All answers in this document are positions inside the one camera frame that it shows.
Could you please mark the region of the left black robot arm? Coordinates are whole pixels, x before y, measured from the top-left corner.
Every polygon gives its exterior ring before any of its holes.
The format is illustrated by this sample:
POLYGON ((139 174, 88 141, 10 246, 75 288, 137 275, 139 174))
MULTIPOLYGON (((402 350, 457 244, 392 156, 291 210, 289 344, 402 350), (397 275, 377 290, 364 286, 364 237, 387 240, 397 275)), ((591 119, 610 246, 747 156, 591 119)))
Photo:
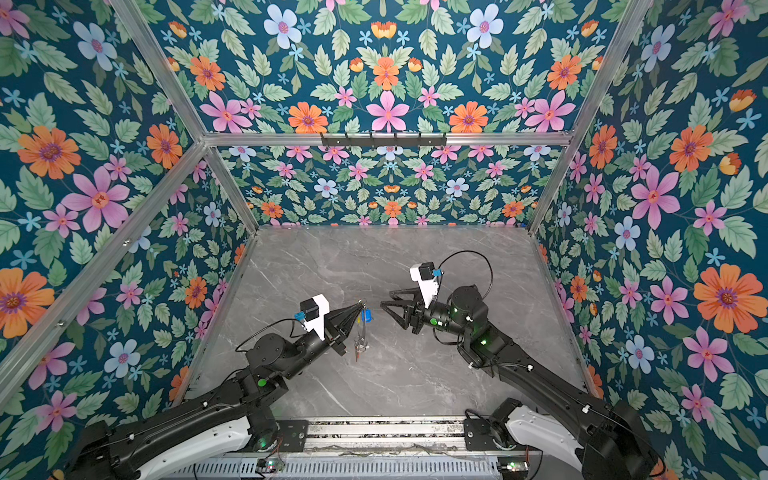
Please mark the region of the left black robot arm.
POLYGON ((344 354, 365 306, 358 302, 325 314, 303 335, 266 333, 245 350, 245 367, 211 391, 148 419, 85 428, 64 468, 68 479, 161 479, 207 458, 247 446, 270 450, 279 437, 271 406, 287 382, 328 350, 344 354))

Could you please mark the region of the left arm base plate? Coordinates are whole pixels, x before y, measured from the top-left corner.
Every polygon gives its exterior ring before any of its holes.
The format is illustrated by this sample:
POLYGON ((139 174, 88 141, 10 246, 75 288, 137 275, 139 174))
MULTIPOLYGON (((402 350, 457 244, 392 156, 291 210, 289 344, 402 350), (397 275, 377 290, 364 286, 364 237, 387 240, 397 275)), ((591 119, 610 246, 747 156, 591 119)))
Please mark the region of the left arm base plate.
POLYGON ((308 439, 308 430, 307 420, 278 420, 255 437, 255 451, 260 453, 303 452, 308 439))

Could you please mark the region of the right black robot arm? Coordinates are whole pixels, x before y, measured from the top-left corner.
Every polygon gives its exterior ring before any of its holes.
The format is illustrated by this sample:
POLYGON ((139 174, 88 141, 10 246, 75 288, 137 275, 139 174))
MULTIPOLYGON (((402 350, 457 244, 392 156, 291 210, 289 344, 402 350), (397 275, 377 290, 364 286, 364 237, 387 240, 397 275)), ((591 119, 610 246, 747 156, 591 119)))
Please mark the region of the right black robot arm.
POLYGON ((396 290, 381 308, 413 333, 431 327, 456 335, 457 351, 470 368, 523 394, 525 400, 511 399, 493 414, 502 440, 534 447, 585 479, 648 479, 660 466, 633 407, 625 401, 611 405, 535 360, 490 321, 476 286, 457 288, 446 302, 427 301, 418 288, 396 290))

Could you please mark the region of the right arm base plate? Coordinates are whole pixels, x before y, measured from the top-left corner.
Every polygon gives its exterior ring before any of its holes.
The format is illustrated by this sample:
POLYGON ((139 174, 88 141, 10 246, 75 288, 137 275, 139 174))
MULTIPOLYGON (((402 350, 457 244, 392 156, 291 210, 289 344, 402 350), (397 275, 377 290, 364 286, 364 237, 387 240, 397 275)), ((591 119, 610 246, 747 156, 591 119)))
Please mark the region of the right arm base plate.
POLYGON ((500 451, 488 423, 478 418, 463 420, 465 449, 470 452, 500 451))

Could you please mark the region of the silver keyring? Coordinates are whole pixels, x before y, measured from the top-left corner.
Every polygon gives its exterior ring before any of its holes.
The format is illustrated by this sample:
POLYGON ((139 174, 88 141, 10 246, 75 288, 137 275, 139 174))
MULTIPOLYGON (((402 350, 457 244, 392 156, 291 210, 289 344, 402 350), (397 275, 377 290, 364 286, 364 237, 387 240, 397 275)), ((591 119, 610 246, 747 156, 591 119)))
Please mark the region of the silver keyring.
POLYGON ((355 338, 355 360, 359 361, 361 356, 368 349, 367 341, 367 324, 362 321, 362 311, 366 306, 363 306, 361 312, 356 320, 356 338, 355 338))

